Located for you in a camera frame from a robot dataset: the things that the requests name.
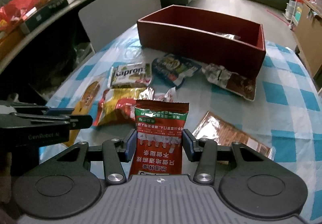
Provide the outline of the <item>grey side cabinet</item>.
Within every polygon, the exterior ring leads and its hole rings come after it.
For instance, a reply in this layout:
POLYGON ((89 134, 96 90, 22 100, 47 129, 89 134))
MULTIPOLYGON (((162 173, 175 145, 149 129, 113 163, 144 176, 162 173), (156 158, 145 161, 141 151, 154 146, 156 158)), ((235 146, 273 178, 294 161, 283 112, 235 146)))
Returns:
POLYGON ((160 0, 95 0, 79 11, 79 18, 98 52, 137 20, 160 9, 160 0))

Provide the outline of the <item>dark flat box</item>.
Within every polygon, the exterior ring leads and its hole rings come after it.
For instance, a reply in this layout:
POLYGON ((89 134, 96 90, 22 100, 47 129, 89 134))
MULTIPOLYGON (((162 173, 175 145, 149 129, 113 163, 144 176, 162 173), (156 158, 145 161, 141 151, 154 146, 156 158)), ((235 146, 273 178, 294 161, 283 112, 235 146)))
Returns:
POLYGON ((67 0, 50 0, 45 6, 36 10, 21 25, 20 29, 24 34, 29 34, 39 25, 48 20, 52 15, 68 6, 67 0))

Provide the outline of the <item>red plastic bag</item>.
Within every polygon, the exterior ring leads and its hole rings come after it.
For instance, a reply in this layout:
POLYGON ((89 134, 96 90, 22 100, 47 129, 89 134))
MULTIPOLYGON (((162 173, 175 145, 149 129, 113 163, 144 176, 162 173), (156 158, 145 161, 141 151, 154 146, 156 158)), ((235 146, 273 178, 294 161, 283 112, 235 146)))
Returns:
POLYGON ((10 29, 28 13, 39 0, 11 0, 1 7, 1 31, 10 29))

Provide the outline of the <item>Kaprons wafer packet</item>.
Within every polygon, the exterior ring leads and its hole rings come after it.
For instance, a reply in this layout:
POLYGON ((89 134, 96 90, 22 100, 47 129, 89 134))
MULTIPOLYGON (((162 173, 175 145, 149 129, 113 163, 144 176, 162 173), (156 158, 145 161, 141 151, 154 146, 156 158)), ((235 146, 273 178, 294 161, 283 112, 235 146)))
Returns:
POLYGON ((152 81, 151 64, 140 62, 118 65, 111 68, 107 87, 115 88, 145 88, 152 81))

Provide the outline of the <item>orange brown snack bag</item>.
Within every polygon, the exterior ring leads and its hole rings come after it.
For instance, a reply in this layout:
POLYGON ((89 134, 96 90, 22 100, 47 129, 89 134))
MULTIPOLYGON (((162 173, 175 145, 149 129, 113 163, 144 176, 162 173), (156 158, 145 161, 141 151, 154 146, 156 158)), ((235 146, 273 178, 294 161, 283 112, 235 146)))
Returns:
POLYGON ((233 142, 240 142, 271 160, 273 160, 276 155, 276 149, 274 147, 265 145, 210 111, 205 114, 192 135, 196 139, 210 139, 216 141, 217 144, 221 146, 230 146, 233 142))

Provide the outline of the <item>red yellow Trolli bag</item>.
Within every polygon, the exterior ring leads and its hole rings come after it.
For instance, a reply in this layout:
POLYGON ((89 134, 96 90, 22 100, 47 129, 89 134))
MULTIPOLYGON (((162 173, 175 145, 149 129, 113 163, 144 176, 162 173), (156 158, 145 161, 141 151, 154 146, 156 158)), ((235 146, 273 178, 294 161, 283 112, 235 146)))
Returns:
POLYGON ((136 101, 153 100, 153 97, 154 89, 151 87, 105 89, 98 102, 93 126, 135 122, 136 101))

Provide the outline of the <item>blue white checkered tablecloth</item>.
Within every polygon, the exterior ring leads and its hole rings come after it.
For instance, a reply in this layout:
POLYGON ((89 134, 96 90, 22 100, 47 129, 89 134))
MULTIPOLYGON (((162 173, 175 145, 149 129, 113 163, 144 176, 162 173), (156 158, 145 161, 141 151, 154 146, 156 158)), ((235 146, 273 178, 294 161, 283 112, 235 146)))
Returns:
MULTIPOLYGON (((137 28, 131 27, 71 75, 47 105, 73 108, 94 78, 109 73, 113 66, 152 62, 163 55, 141 47, 137 28)), ((185 127, 190 131, 212 112, 274 147, 275 161, 299 175, 308 187, 301 216, 321 223, 321 100, 291 49, 266 42, 254 101, 209 83, 202 72, 187 78, 176 94, 178 102, 189 103, 185 127)))

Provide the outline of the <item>yellow orange snack packet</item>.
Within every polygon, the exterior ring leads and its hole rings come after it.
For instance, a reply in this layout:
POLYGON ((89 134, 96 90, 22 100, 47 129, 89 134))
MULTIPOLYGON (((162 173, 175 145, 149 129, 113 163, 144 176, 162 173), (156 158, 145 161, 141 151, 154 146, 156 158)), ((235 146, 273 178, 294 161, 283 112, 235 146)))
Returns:
MULTIPOLYGON (((72 115, 88 115, 93 105, 94 99, 96 98, 97 93, 101 88, 103 81, 104 81, 104 78, 102 75, 94 77, 94 79, 91 81, 89 86, 84 91, 80 100, 76 103, 75 108, 71 113, 72 115)), ((64 142, 63 144, 67 147, 72 146, 79 132, 80 132, 80 129, 70 130, 69 141, 64 142)))

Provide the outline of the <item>silver white snack packet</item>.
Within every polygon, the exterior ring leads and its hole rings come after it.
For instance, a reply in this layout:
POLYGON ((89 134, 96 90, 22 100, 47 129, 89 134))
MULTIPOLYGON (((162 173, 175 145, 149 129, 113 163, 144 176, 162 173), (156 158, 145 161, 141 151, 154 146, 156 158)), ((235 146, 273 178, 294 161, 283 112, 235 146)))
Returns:
POLYGON ((177 94, 176 88, 170 88, 166 93, 155 93, 154 94, 155 101, 162 101, 162 102, 176 102, 177 101, 177 94))

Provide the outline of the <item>blue green snack packet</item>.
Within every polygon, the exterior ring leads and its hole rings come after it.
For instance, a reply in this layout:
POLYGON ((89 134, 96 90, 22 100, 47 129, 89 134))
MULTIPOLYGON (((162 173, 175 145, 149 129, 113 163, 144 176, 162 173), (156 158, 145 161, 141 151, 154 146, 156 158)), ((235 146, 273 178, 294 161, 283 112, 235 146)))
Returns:
POLYGON ((193 60, 166 54, 152 62, 152 71, 168 85, 180 88, 186 78, 194 76, 201 69, 201 65, 193 60))

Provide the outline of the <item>wooden sideboard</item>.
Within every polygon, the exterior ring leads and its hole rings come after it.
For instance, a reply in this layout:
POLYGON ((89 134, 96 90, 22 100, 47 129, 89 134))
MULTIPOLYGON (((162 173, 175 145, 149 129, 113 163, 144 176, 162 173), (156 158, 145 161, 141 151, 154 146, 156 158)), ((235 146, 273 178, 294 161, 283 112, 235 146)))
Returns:
POLYGON ((294 38, 299 57, 321 93, 321 7, 309 0, 302 1, 303 8, 294 38))

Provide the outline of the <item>dark red cardboard box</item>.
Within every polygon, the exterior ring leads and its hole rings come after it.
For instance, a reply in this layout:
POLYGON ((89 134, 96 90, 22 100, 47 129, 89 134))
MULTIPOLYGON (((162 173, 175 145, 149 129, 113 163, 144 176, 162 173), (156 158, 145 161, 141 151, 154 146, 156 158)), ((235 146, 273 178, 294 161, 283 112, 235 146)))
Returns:
POLYGON ((263 26, 246 19, 172 5, 137 21, 141 45, 257 78, 266 55, 263 26))

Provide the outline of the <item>red green snack packet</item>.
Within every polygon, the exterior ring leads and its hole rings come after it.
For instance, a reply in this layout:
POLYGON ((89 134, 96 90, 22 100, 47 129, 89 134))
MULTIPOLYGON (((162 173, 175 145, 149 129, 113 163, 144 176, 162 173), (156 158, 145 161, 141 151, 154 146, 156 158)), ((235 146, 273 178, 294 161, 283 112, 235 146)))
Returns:
POLYGON ((182 131, 189 103, 137 100, 136 151, 130 175, 182 173, 182 131))

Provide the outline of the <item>white brown snack packet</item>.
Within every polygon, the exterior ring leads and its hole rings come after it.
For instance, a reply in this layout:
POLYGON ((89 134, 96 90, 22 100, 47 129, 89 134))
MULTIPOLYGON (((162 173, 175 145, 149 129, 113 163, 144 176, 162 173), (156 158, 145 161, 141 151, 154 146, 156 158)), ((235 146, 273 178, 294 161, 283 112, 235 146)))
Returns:
POLYGON ((256 79, 248 79, 236 72, 228 71, 224 66, 209 64, 202 68, 208 82, 243 97, 254 101, 256 93, 256 79))

